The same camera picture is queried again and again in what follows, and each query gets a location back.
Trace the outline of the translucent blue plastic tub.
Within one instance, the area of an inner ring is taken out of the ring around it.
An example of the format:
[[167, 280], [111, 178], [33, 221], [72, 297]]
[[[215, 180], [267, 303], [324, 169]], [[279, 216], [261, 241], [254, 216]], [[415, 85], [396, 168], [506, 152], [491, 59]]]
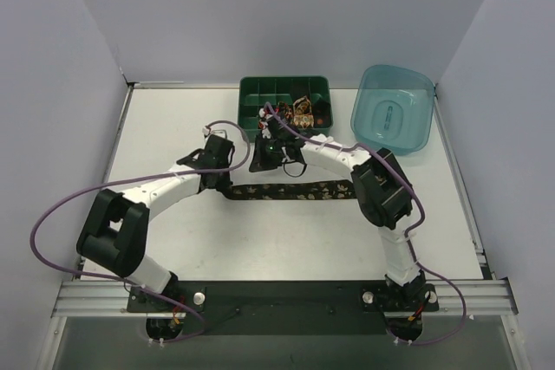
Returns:
[[363, 73], [350, 119], [356, 141], [396, 155], [427, 143], [434, 111], [434, 84], [410, 69], [374, 65]]

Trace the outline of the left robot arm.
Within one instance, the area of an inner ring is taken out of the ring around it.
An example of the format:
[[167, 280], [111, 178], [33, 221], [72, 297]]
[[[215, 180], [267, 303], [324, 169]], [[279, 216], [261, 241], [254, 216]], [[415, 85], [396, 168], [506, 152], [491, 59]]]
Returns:
[[149, 222], [180, 200], [227, 183], [229, 173], [222, 170], [230, 167], [234, 149], [231, 140], [210, 134], [205, 146], [178, 159], [166, 178], [124, 191], [100, 191], [77, 240], [77, 253], [120, 278], [165, 293], [177, 277], [146, 255]]

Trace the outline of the beige patterned rolled tie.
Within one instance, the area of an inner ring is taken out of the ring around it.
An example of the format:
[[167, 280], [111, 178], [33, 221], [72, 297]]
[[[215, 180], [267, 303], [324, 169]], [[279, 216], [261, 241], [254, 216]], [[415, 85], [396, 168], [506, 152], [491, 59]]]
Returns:
[[293, 123], [299, 129], [308, 129], [314, 126], [312, 104], [307, 95], [302, 96], [294, 101]]

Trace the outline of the black gold floral tie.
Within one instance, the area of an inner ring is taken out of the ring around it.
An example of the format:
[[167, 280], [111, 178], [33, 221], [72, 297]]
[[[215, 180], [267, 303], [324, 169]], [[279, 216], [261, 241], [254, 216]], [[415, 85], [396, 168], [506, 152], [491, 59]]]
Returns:
[[233, 190], [235, 201], [356, 199], [353, 184], [345, 179], [295, 184], [234, 185]]

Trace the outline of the orange patterned rolled tie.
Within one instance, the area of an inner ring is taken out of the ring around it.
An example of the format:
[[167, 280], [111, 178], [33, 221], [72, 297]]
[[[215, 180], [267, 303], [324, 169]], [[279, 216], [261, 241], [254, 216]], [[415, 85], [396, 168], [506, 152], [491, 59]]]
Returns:
[[289, 104], [280, 101], [276, 106], [277, 115], [286, 123], [291, 123], [294, 120], [294, 113]]

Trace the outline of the green compartment tray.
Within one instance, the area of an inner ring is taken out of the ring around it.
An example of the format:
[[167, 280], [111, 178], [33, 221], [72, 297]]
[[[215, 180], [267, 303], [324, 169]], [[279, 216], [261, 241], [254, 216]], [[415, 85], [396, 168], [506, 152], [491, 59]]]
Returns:
[[239, 83], [238, 125], [250, 142], [260, 131], [259, 111], [267, 102], [297, 128], [305, 124], [327, 134], [333, 127], [330, 86], [321, 75], [243, 78]]

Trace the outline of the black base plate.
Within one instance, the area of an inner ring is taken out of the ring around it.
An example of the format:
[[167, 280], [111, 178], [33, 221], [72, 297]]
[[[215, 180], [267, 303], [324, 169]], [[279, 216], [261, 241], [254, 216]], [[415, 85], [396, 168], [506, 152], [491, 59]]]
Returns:
[[437, 312], [429, 283], [398, 289], [371, 281], [178, 281], [163, 299], [133, 288], [127, 311], [144, 314], [153, 338], [180, 335], [371, 335], [411, 339]]

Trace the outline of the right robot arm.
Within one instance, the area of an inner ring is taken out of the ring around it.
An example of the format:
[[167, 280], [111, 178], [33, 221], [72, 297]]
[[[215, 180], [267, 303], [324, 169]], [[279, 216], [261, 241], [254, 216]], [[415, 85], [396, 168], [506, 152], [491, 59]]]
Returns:
[[394, 154], [382, 148], [345, 146], [324, 134], [300, 133], [274, 115], [259, 122], [255, 152], [249, 170], [270, 171], [290, 162], [332, 172], [352, 185], [364, 217], [380, 234], [386, 259], [386, 282], [390, 290], [408, 302], [423, 290], [425, 276], [417, 264], [408, 223], [413, 205], [421, 204]]

